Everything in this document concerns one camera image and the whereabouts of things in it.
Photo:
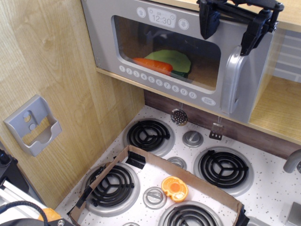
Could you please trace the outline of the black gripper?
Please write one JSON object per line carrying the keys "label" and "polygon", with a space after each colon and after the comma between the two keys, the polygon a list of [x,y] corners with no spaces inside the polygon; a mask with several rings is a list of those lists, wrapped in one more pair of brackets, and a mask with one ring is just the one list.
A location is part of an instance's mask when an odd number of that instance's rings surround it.
{"label": "black gripper", "polygon": [[276,0],[198,0],[200,33],[207,40],[215,34],[220,24],[220,14],[248,24],[241,41],[241,56],[257,48],[267,32],[277,28],[277,18],[284,4]]}

